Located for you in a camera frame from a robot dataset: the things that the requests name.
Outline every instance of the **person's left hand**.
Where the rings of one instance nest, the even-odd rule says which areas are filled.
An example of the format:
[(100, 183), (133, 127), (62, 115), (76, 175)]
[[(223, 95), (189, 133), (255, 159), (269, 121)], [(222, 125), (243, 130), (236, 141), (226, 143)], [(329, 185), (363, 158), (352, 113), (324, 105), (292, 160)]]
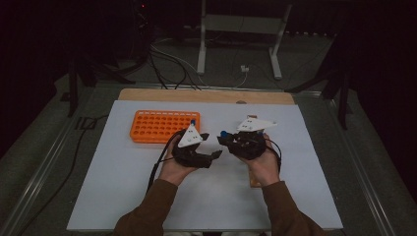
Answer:
[(179, 186), (188, 174), (198, 169), (196, 167), (185, 167), (172, 158), (172, 150), (178, 139), (181, 139), (181, 137), (175, 137), (169, 145), (158, 177), (158, 179), (168, 181), (176, 186)]

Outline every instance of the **brown sleeve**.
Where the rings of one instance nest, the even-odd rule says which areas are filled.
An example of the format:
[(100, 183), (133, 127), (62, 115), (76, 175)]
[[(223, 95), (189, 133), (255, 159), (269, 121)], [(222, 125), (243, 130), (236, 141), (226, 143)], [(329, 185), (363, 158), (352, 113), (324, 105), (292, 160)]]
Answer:
[(114, 235), (163, 235), (162, 224), (174, 202), (178, 187), (156, 179), (142, 203), (123, 215), (114, 228)]
[(292, 199), (285, 182), (262, 187), (272, 236), (326, 235), (311, 218), (302, 213)]

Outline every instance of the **gray carpet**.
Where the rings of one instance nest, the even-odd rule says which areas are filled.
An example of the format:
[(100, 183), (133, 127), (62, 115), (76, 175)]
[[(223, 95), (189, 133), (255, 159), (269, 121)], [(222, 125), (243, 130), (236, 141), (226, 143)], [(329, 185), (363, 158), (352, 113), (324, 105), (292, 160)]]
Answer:
[[(199, 43), (195, 39), (176, 42), (160, 39), (154, 47), (164, 53), (179, 57), (192, 67), (197, 65)], [(262, 38), (253, 43), (240, 46), (212, 45), (208, 49), (206, 73), (198, 78), (193, 69), (186, 66), (192, 80), (202, 89), (281, 89), (295, 87), (313, 78), (331, 40), (319, 36), (285, 36), (278, 52), (282, 81), (275, 81), (271, 76), (268, 61), (268, 47), (273, 38)], [(176, 64), (154, 58), (160, 73), (167, 79), (179, 82), (182, 69)], [(240, 65), (248, 65), (245, 83), (244, 73), (239, 72)], [(99, 117), (110, 112), (112, 103), (122, 88), (159, 88), (153, 69), (146, 64), (142, 69), (128, 75), (136, 81), (132, 86), (125, 86), (101, 77), (96, 88), (82, 89), (85, 103), (78, 110), (78, 117)], [(57, 82), (58, 94), (44, 108), (24, 134), (0, 160), (0, 225), (6, 220), (22, 195), (27, 182), (37, 166), (47, 155), (59, 132), (69, 122), (67, 112), (69, 104), (59, 101), (62, 92), (67, 91), (68, 78)], [(362, 110), (354, 91), (349, 93), (351, 114), (347, 115), (347, 131), (341, 131), (334, 121), (335, 110), (331, 101), (318, 96), (326, 82), (294, 94), (300, 106), (314, 147), (322, 168), (328, 179), (330, 190), (344, 225), (346, 235), (394, 235), (382, 233), (378, 216), (370, 203), (374, 203), (366, 194), (367, 186), (358, 175), (357, 161), (366, 170), (366, 177), (371, 183), (374, 198), (377, 198), (385, 211), (390, 228), (395, 235), (417, 234), (417, 209), (407, 193), (395, 168), (390, 162), (378, 135)], [(48, 178), (35, 199), (26, 221), (45, 204), (71, 169), (73, 156), (82, 130), (75, 130), (75, 123), (66, 137), (65, 144), (58, 154)], [(24, 235), (106, 235), (108, 232), (69, 232), (66, 230), (69, 217), (89, 169), (89, 163), (105, 125), (105, 119), (97, 122), (95, 129), (86, 131), (80, 144), (74, 172), (47, 208), (30, 224)], [(331, 231), (329, 235), (343, 235), (340, 230)]]

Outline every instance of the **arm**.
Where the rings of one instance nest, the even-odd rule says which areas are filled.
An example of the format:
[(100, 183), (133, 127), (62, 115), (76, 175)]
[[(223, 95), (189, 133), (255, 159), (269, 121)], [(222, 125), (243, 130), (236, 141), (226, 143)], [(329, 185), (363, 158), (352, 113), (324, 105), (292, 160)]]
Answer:
[[(264, 134), (267, 146), (272, 148), (269, 136)], [(268, 206), (272, 236), (325, 235), (325, 231), (303, 214), (294, 203), (285, 183), (280, 181), (276, 156), (267, 149), (261, 156), (244, 161), (261, 183)]]
[(153, 182), (142, 203), (123, 215), (114, 228), (114, 235), (163, 235), (162, 224), (166, 219), (178, 186), (188, 174), (196, 170), (178, 164), (172, 157), (176, 137), (170, 144), (158, 178)]

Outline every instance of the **orange rack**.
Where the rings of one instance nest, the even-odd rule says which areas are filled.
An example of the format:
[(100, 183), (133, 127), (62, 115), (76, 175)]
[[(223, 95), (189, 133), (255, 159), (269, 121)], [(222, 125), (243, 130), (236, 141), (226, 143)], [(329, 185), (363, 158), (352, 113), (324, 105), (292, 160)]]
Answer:
[(130, 137), (136, 143), (166, 144), (175, 132), (187, 129), (195, 121), (200, 131), (200, 113), (192, 111), (138, 110)]

